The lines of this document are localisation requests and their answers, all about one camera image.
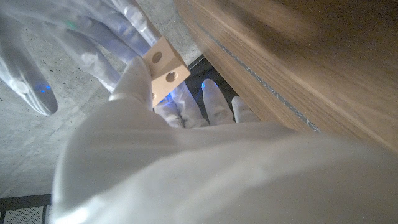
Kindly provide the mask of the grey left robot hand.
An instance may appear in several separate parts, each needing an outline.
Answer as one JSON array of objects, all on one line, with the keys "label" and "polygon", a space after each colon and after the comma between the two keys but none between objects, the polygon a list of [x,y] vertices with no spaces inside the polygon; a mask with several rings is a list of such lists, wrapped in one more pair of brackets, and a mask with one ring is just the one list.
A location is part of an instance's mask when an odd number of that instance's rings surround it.
[{"label": "grey left robot hand", "polygon": [[254,121],[170,126],[140,57],[60,156],[53,223],[396,223],[397,155]]}]

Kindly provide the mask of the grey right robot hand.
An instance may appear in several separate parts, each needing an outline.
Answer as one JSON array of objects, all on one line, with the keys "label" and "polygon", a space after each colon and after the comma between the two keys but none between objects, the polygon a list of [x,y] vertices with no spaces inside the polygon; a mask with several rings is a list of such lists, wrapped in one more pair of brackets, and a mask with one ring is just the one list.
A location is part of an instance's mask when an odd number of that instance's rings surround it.
[{"label": "grey right robot hand", "polygon": [[25,28],[63,49],[108,91],[120,75],[99,47],[129,63],[161,38],[135,0],[2,0],[1,80],[45,116],[54,114],[58,104],[22,40]]}]

